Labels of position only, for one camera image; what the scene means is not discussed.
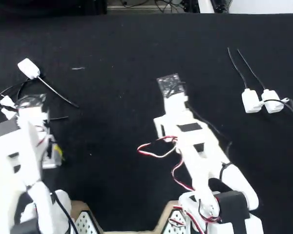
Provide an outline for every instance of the black fabric surface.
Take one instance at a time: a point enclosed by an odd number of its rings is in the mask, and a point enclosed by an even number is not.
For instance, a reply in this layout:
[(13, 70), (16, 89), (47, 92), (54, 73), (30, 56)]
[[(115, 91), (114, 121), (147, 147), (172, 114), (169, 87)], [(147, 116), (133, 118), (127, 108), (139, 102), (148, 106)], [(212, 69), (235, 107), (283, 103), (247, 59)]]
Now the black fabric surface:
[[(81, 106), (69, 106), (39, 82), (24, 91), (47, 93), (52, 117), (69, 115), (68, 121), (52, 123), (68, 162), (45, 171), (46, 184), (86, 202), (104, 230), (146, 230), (155, 227), (166, 203), (184, 192), (170, 176), (178, 155), (155, 159), (136, 153), (138, 145), (156, 138), (153, 118), (164, 113), (156, 78), (179, 73), (192, 106), (233, 141), (230, 159), (259, 196), (253, 213), (264, 232), (292, 233), (293, 116), (286, 109), (273, 115), (265, 109), (244, 112), (243, 81), (227, 46), (241, 50), (269, 89), (293, 98), (293, 15), (0, 23), (0, 91), (26, 79), (17, 68), (25, 57), (41, 66), (46, 79)], [(241, 60), (237, 63), (247, 72)], [(261, 94), (256, 80), (245, 74)], [(189, 183), (185, 168), (177, 174)]]

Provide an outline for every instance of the white plug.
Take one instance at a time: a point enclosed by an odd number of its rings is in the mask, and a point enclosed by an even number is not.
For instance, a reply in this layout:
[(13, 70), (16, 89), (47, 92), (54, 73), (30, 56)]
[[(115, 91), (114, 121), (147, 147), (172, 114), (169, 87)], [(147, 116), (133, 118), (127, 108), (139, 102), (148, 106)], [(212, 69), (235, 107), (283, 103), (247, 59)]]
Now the white plug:
[(1, 112), (5, 115), (5, 117), (10, 120), (11, 118), (13, 118), (16, 115), (16, 112), (14, 111), (8, 111), (5, 108), (1, 109)]
[(1, 100), (0, 100), (0, 104), (2, 106), (9, 106), (9, 107), (12, 107), (12, 108), (15, 108), (15, 103), (14, 101), (8, 96), (4, 96)]
[[(269, 90), (269, 89), (264, 90), (264, 92), (262, 94), (262, 99), (263, 99), (263, 101), (266, 101), (269, 99), (280, 100), (280, 98), (279, 98), (278, 94), (275, 92), (275, 90)], [(281, 101), (288, 102), (289, 99), (285, 98)], [(271, 114), (271, 113), (276, 113), (276, 112), (281, 111), (284, 107), (284, 104), (281, 102), (278, 102), (278, 101), (266, 101), (265, 107), (267, 109), (267, 112), (269, 114)]]
[(28, 58), (18, 63), (19, 69), (30, 79), (40, 76), (39, 68)]
[(264, 102), (259, 101), (255, 90), (245, 89), (242, 93), (242, 101), (246, 113), (256, 113), (262, 109)]

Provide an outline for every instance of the metal plate with holes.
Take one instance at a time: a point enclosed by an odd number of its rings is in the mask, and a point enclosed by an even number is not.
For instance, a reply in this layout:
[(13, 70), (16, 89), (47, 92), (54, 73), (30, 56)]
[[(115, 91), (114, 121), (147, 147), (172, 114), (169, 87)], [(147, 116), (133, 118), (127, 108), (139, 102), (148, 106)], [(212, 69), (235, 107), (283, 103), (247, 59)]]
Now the metal plate with holes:
[(99, 234), (89, 212), (81, 212), (75, 222), (75, 226), (78, 230), (78, 234)]
[[(172, 218), (178, 222), (186, 223), (179, 210), (172, 210), (168, 220)], [(162, 234), (186, 234), (186, 227), (175, 227), (167, 220)]]

